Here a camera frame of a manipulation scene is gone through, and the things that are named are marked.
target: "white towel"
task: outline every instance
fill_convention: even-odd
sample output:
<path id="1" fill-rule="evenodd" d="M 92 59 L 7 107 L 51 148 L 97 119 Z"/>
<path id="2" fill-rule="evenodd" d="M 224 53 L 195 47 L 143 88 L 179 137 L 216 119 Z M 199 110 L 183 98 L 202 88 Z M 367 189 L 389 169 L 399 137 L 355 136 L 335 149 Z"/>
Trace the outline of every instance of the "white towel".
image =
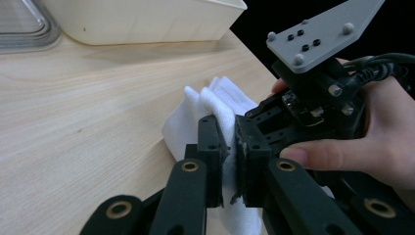
<path id="1" fill-rule="evenodd" d="M 215 77 L 201 93 L 187 86 L 184 99 L 167 118 L 162 128 L 164 141 L 173 157 L 183 160 L 187 144 L 198 143 L 198 121 L 215 115 L 230 155 L 223 164 L 222 191 L 224 208 L 208 209 L 208 217 L 216 215 L 230 234 L 261 234 L 261 218 L 258 209 L 246 208 L 243 200 L 231 205 L 236 192 L 235 115 L 244 115 L 257 106 L 228 77 Z"/>

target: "gray metal bracket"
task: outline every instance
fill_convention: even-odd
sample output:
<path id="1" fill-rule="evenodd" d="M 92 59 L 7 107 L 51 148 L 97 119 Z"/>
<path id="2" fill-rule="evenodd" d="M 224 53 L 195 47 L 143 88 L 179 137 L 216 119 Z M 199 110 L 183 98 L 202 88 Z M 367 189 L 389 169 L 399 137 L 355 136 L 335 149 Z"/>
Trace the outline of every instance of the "gray metal bracket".
<path id="1" fill-rule="evenodd" d="M 268 48 L 294 73 L 303 73 L 356 41 L 385 0 L 348 0 L 280 33 Z"/>

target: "wooden table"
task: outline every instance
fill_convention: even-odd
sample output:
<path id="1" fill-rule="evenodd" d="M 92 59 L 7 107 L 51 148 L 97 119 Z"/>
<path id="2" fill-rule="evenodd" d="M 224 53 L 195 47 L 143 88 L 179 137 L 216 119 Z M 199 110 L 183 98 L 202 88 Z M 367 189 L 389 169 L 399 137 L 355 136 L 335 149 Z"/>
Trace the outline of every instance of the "wooden table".
<path id="1" fill-rule="evenodd" d="M 117 46 L 63 34 L 51 49 L 0 55 L 0 234 L 78 234 L 108 198 L 159 191 L 175 163 L 164 121 L 186 85 L 224 75 L 257 102 L 275 81 L 231 31 Z"/>

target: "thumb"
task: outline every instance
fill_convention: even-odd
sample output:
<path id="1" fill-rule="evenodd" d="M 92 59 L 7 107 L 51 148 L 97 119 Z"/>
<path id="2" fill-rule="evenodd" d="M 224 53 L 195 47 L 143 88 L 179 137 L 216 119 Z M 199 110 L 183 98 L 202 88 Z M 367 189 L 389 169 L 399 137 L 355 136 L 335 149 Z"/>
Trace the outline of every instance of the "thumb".
<path id="1" fill-rule="evenodd" d="M 369 139 L 315 140 L 289 146 L 280 158 L 296 161 L 308 169 L 367 171 L 375 165 L 379 150 Z"/>

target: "fingernail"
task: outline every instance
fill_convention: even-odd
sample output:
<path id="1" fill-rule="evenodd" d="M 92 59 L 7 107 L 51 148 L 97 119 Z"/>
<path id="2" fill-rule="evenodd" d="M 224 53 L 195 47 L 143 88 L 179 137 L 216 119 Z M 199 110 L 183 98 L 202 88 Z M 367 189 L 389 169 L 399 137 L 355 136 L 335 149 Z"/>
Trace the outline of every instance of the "fingernail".
<path id="1" fill-rule="evenodd" d="M 303 149 L 285 148 L 281 151 L 280 158 L 296 161 L 302 166 L 308 164 L 308 154 Z"/>

